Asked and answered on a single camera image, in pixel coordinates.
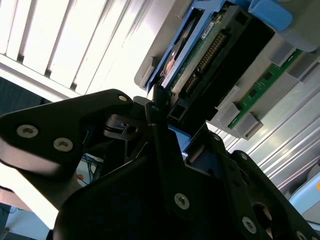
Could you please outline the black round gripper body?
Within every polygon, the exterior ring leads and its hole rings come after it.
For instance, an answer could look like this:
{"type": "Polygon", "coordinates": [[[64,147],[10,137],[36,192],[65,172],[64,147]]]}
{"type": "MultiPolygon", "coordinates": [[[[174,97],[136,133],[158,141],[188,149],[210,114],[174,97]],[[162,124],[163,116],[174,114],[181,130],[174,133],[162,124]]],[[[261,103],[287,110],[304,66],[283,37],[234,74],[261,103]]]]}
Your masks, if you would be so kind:
{"type": "Polygon", "coordinates": [[[271,220],[249,200],[236,162],[220,154],[206,169],[180,159],[134,160],[73,194],[55,221],[56,240],[315,240],[283,199],[271,220]]]}

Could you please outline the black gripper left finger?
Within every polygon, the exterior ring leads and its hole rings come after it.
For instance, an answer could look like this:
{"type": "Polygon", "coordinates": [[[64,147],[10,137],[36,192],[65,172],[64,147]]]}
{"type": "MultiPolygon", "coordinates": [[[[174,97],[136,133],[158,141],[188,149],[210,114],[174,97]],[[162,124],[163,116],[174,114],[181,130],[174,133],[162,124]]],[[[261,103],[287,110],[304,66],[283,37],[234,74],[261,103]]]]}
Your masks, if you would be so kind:
{"type": "Polygon", "coordinates": [[[116,164],[103,177],[141,158],[156,165],[182,161],[167,112],[160,96],[139,103],[109,89],[5,114],[0,118],[1,185],[55,227],[64,203],[83,189],[74,176],[86,151],[100,146],[116,164]]]}

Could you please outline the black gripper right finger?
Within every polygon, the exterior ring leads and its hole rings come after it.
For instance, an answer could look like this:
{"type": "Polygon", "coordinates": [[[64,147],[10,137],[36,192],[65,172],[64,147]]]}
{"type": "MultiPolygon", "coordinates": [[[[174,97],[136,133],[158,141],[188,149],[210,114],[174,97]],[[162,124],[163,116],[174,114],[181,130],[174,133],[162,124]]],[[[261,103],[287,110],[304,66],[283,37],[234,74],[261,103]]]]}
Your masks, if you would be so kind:
{"type": "Polygon", "coordinates": [[[244,238],[318,240],[320,237],[245,152],[229,153],[223,140],[206,124],[187,147],[187,163],[212,174],[221,184],[218,196],[244,238]]]}

